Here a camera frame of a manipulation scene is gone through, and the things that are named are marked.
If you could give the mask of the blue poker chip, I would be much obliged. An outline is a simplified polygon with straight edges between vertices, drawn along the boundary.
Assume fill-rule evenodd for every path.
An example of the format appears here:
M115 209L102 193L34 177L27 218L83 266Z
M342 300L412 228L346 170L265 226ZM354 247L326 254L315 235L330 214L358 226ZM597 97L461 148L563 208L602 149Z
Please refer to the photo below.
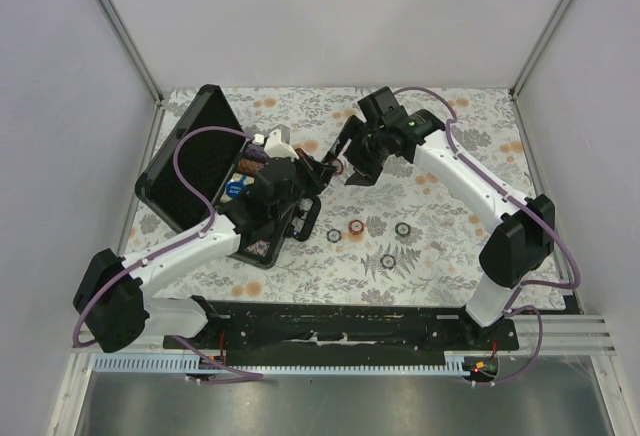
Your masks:
M327 240L332 243L337 243L342 238L342 234L337 229L331 229L327 232Z
M391 254L385 254L381 257L380 264L385 269L393 269L396 265L396 259Z

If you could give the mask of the red poker chip stack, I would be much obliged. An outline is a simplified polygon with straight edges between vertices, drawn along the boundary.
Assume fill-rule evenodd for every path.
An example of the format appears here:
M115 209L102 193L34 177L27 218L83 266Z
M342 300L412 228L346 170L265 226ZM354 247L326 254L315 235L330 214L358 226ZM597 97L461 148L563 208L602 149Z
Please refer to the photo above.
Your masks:
M351 220L348 224L348 231L351 236L360 236L364 232L364 223L359 219Z

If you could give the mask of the green poker chip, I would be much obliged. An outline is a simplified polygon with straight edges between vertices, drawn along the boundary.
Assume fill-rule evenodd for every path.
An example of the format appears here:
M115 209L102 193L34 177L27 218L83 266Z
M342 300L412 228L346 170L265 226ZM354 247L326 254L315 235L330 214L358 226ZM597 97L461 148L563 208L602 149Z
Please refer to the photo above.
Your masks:
M405 222L399 222L395 226L395 233L399 237L407 237L411 234L411 226Z

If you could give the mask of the blue small blind button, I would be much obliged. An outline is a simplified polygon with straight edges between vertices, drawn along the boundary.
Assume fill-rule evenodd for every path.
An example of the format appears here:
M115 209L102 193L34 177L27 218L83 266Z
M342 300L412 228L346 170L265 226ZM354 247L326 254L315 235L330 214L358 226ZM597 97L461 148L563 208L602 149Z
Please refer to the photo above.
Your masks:
M229 199L236 198L245 187L245 180L229 181L225 186L225 196Z

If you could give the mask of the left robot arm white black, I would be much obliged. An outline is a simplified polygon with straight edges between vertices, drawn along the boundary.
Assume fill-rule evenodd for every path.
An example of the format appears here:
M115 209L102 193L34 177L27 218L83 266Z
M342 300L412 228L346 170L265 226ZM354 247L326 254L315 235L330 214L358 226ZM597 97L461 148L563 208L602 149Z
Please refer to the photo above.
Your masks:
M219 211L173 238L127 256L105 249L96 253L73 298L79 320L73 343L105 353L120 351L141 336L182 336L198 348L219 340L220 324L203 303L158 299L156 293L187 273L286 232L297 207L315 200L329 185L336 168L302 154L273 158L252 184Z

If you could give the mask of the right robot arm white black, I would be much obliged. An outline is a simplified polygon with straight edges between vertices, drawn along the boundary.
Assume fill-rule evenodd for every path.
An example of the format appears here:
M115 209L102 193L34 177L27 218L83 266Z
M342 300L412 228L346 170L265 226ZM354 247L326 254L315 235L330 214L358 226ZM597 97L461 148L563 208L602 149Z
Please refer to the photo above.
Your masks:
M545 195L529 198L511 188L456 143L450 125L426 109L408 113L383 87L358 102L325 154L344 157L353 168L347 184L373 186L386 160L400 157L433 174L476 215L489 237L479 255L480 282L465 305L469 318L458 324L467 348L483 348L493 324L516 297L516 288L554 250L555 206Z

